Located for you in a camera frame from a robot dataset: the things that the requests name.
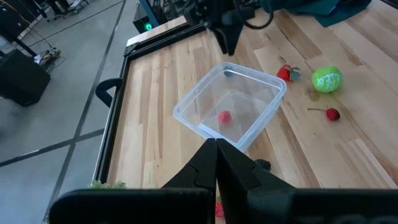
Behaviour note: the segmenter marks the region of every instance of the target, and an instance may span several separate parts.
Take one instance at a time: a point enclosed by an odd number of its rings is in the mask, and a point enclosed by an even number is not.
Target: floor line
[[[95,88],[96,88],[97,84],[100,82],[100,78],[101,78],[102,72],[103,72],[104,67],[105,67],[105,62],[106,62],[106,59],[108,58],[108,53],[109,53],[109,50],[111,48],[111,44],[113,42],[113,38],[114,38],[114,35],[116,33],[116,29],[118,28],[118,25],[119,25],[119,22],[120,22],[120,18],[122,16],[123,9],[124,9],[125,5],[126,5],[126,0],[123,0],[123,4],[122,4],[122,7],[120,8],[118,18],[116,19],[116,22],[114,24],[114,27],[113,27],[113,30],[112,30],[112,34],[111,34],[111,36],[109,38],[108,44],[106,46],[105,53],[103,55],[103,58],[102,58],[102,61],[101,61],[100,65],[99,65],[99,68],[98,68],[97,74],[95,76],[93,85],[91,86],[91,90],[90,90],[90,93],[88,95],[88,98],[87,98],[87,101],[86,101],[86,105],[85,105],[85,107],[83,109],[83,112],[81,114],[78,126],[76,128],[75,135],[73,137],[74,139],[77,139],[79,137],[79,135],[81,133],[81,130],[82,130],[82,127],[83,127],[83,125],[85,123],[85,120],[86,120],[86,117],[87,117],[87,114],[88,114],[88,109],[90,108],[91,101],[93,100],[93,97],[94,97]],[[63,184],[63,180],[65,179],[65,175],[66,175],[68,167],[69,167],[70,160],[72,158],[73,152],[75,151],[75,147],[76,147],[76,144],[71,144],[70,147],[69,147],[67,156],[66,156],[66,158],[65,158],[65,160],[63,162],[62,168],[61,168],[60,175],[58,176],[57,182],[56,182],[54,190],[52,192],[52,195],[51,195],[51,198],[50,198],[50,202],[49,202],[49,204],[47,206],[47,211],[44,214],[43,221],[45,221],[45,219],[47,217],[47,213],[48,213],[49,208],[54,203],[54,201],[58,198],[61,186]]]
[[[114,7],[114,6],[117,6],[118,4],[120,4],[120,3],[122,3],[122,2],[123,2],[123,0],[122,0],[122,1],[119,1],[119,2],[117,2],[117,3],[115,3],[115,4],[113,4],[113,5],[111,5],[111,6],[108,6],[108,7],[106,7],[105,9],[103,9],[103,10],[101,10],[101,11],[99,11],[99,12],[96,12],[96,13],[94,13],[93,15],[87,17],[87,18],[84,18],[84,19],[82,19],[82,20],[80,20],[80,21],[78,21],[78,22],[76,22],[76,23],[74,23],[74,24],[72,24],[72,25],[70,25],[70,26],[68,26],[68,27],[66,27],[66,28],[63,28],[62,30],[57,31],[57,32],[55,32],[55,33],[49,35],[48,37],[45,37],[45,39],[48,39],[48,38],[50,38],[50,37],[52,37],[52,36],[54,36],[54,35],[57,35],[57,34],[59,34],[59,33],[63,32],[63,31],[65,31],[65,30],[67,30],[67,29],[69,29],[69,28],[71,28],[71,27],[73,27],[73,26],[75,26],[75,25],[81,23],[81,22],[86,21],[87,19],[89,19],[89,18],[91,18],[91,17],[93,17],[93,16],[96,16],[96,15],[100,14],[101,12],[104,12],[104,11],[106,11],[106,10],[108,10],[108,9],[110,9],[110,8],[112,8],[112,7]],[[31,47],[31,46],[33,46],[33,45],[35,45],[35,44],[37,44],[37,43],[40,43],[41,41],[44,41],[44,40],[42,39],[42,40],[36,41],[36,42],[34,42],[33,44],[30,44],[29,47]]]
[[[6,161],[0,162],[0,167],[4,167],[4,166],[7,166],[7,165],[16,163],[16,162],[20,162],[20,161],[23,161],[25,159],[29,159],[29,158],[44,154],[46,152],[51,152],[53,150],[60,149],[62,147],[68,146],[68,145],[70,145],[72,143],[78,143],[80,141],[91,139],[91,138],[100,136],[103,133],[104,133],[104,129],[99,129],[97,131],[93,131],[93,132],[90,132],[90,133],[87,133],[87,134],[84,134],[84,135],[80,136],[76,141],[74,141],[73,139],[68,139],[66,141],[62,141],[60,143],[56,143],[54,145],[47,146],[47,147],[44,147],[42,149],[39,149],[39,150],[36,150],[36,151],[33,151],[33,152],[28,152],[27,154],[23,154],[21,156],[17,156],[17,157],[14,157],[12,159],[8,159]]]

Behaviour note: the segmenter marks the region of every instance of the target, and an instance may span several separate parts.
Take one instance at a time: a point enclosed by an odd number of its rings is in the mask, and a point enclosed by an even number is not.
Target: wooden tabletop
[[[258,10],[251,22],[266,18]],[[311,16],[277,11],[269,27],[244,28],[233,57],[202,32],[131,62],[109,182],[158,188],[188,162],[204,140],[173,117],[173,108],[212,67],[229,61],[270,74],[285,63],[302,72],[287,84],[278,112],[247,151],[250,158],[270,161],[272,173],[296,187],[396,188],[397,21],[398,11],[377,0],[328,28]],[[343,72],[339,90],[313,89],[310,78],[322,65]],[[341,119],[307,111],[327,107]]]

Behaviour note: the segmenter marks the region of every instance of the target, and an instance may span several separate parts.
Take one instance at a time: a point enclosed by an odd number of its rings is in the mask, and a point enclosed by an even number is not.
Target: gray floor
[[[138,34],[132,24],[136,2],[91,0],[77,15],[50,23],[43,19],[35,26],[66,61],[53,70],[37,104],[23,108],[0,100],[1,223],[40,223],[51,200],[89,186],[108,115],[108,108],[89,96],[99,81],[119,75],[126,42]],[[23,39],[36,52],[49,48],[40,40],[34,32]],[[51,147],[59,148],[1,166]]]

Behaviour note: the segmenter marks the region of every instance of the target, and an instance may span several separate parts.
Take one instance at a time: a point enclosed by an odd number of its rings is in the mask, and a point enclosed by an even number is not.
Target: strawberry stem
[[[307,108],[307,110],[318,110],[318,111],[326,111],[326,110],[323,110],[323,109],[318,109],[318,108]]]

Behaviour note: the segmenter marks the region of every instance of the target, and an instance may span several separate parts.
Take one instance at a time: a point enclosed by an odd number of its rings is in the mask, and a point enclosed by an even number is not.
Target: black table frame
[[[95,167],[95,180],[105,183],[108,179],[108,172],[111,165],[113,146],[116,132],[118,130],[120,110],[123,104],[130,63],[137,58],[155,52],[156,50],[162,49],[205,30],[206,28],[203,25],[190,26],[188,23],[184,23],[174,27],[173,29],[169,29],[161,34],[153,36],[150,39],[127,46],[124,51],[124,60],[119,78],[105,80],[98,85],[96,94],[110,107],[110,111]],[[116,87],[116,90],[114,97],[112,98],[107,94],[106,90],[114,86]]]

